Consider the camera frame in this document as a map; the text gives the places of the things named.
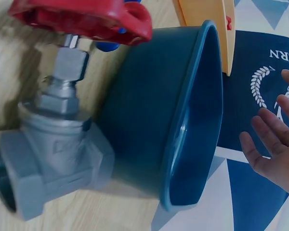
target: blue and white fabric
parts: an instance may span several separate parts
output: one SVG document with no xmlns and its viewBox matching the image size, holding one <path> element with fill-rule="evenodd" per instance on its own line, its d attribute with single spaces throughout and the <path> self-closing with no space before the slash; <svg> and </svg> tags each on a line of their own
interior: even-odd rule
<svg viewBox="0 0 289 231">
<path fill-rule="evenodd" d="M 289 0 L 234 0 L 233 72 L 224 77 L 224 118 L 204 193 L 191 210 L 169 214 L 159 207 L 152 231 L 289 231 L 289 194 L 252 171 L 238 136 L 267 107 L 289 126 L 276 97 L 289 97 L 280 72 L 289 69 Z"/>
</svg>

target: red plastic part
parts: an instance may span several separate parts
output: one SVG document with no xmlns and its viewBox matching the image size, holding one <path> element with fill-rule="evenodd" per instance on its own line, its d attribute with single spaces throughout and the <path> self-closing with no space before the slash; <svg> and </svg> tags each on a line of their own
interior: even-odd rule
<svg viewBox="0 0 289 231">
<path fill-rule="evenodd" d="M 9 14 L 50 31 L 137 45 L 152 38 L 152 20 L 138 2 L 124 0 L 14 0 Z M 118 32 L 125 28 L 126 33 Z"/>
<path fill-rule="evenodd" d="M 232 19 L 229 16 L 226 16 L 226 20 L 227 20 L 227 30 L 232 30 Z"/>
</svg>

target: hand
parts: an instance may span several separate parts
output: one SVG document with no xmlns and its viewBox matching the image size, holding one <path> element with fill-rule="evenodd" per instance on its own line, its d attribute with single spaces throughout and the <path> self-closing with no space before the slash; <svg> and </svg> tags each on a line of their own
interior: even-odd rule
<svg viewBox="0 0 289 231">
<path fill-rule="evenodd" d="M 282 77 L 289 83 L 289 70 L 283 70 Z M 280 95 L 277 103 L 289 117 L 289 98 Z M 242 132 L 240 141 L 245 157 L 255 172 L 289 192 L 288 126 L 266 108 L 260 109 L 258 116 L 255 116 L 251 123 L 272 158 L 263 157 L 257 151 L 251 136 Z"/>
</svg>

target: wooden table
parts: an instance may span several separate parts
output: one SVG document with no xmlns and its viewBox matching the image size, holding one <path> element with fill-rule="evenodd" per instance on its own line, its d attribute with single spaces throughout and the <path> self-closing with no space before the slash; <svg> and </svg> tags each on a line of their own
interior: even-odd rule
<svg viewBox="0 0 289 231">
<path fill-rule="evenodd" d="M 17 102 L 34 94 L 39 61 L 55 34 L 33 30 L 6 15 L 12 0 L 0 0 L 0 129 L 18 126 Z M 178 26 L 172 0 L 143 0 L 154 28 Z M 80 46 L 90 50 L 91 41 Z M 78 84 L 81 106 L 96 114 L 107 87 L 124 60 L 127 47 L 111 53 L 91 49 L 85 79 Z M 131 186 L 112 181 L 104 192 L 79 191 L 49 202 L 42 216 L 28 222 L 14 218 L 0 201 L 0 231 L 148 231 L 158 201 Z"/>
</svg>

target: blue plastic bucket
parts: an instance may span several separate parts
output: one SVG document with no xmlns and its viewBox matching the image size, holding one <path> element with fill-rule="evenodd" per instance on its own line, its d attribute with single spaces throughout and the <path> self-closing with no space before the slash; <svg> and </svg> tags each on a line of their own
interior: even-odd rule
<svg viewBox="0 0 289 231">
<path fill-rule="evenodd" d="M 223 87 L 217 30 L 155 29 L 131 48 L 98 118 L 126 182 L 168 211 L 194 206 L 220 133 Z"/>
</svg>

